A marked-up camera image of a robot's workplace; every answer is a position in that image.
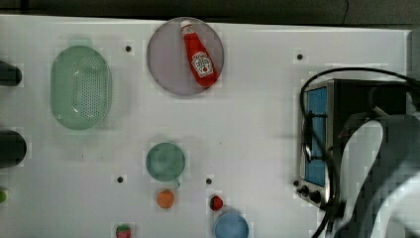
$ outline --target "small fruit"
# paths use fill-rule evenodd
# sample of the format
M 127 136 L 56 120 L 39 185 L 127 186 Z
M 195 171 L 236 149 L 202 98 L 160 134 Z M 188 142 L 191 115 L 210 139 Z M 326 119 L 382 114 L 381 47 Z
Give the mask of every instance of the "small fruit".
M 171 208 L 174 201 L 175 198 L 170 190 L 161 191 L 157 196 L 157 204 L 163 209 Z
M 215 195 L 210 200 L 210 208 L 214 211 L 220 210 L 223 206 L 223 200 L 219 196 Z
M 130 238 L 131 229 L 128 225 L 120 225 L 117 227 L 117 238 Z

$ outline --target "ketchup label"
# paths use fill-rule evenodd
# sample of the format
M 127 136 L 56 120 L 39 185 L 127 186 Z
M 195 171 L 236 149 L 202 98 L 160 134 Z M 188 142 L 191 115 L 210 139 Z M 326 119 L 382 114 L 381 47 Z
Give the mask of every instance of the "ketchup label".
M 195 33 L 194 28 L 191 25 L 188 25 L 184 28 L 182 28 L 182 36 L 185 36 L 186 34 Z
M 194 68 L 200 77 L 213 73 L 211 60 L 205 53 L 198 52 L 192 56 L 192 65 L 194 65 Z

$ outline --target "blue bowl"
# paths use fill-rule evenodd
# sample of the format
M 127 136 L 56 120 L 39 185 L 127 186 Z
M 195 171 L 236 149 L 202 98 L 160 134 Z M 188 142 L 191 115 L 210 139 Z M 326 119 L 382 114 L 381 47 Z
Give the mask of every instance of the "blue bowl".
M 242 216 L 228 213 L 216 221 L 214 232 L 217 238 L 248 238 L 250 229 Z

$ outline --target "bottle cap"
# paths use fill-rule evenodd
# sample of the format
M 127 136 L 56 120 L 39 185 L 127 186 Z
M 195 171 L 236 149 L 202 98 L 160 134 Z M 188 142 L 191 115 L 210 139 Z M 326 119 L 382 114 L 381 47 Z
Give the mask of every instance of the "bottle cap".
M 181 28 L 183 28 L 185 26 L 191 25 L 191 22 L 188 20 L 184 20 L 181 23 L 179 23 L 179 25 L 181 26 Z

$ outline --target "white table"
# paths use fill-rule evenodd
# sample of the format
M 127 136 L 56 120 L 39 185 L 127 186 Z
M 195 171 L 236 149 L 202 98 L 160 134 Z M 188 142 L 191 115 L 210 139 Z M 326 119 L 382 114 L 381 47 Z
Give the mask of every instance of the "white table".
M 119 222 L 131 222 L 134 237 L 214 237 L 221 211 L 207 208 L 213 193 L 246 217 L 250 237 L 309 237 L 323 212 L 291 185 L 300 86 L 338 66 L 406 69 L 407 31 L 210 24 L 225 47 L 222 79 L 182 98 L 160 88 L 147 67 L 149 38 L 162 23 L 0 16 L 0 60 L 24 73 L 18 87 L 0 87 L 0 126 L 30 145 L 20 167 L 0 170 L 0 186 L 10 190 L 1 237 L 114 237 Z M 49 103 L 53 60 L 77 38 L 92 39 L 114 84 L 110 113 L 82 132 L 58 124 Z M 153 181 L 144 167 L 149 148 L 164 141 L 179 143 L 188 162 L 169 211 L 155 197 L 172 183 Z M 126 182 L 115 182 L 119 175 Z

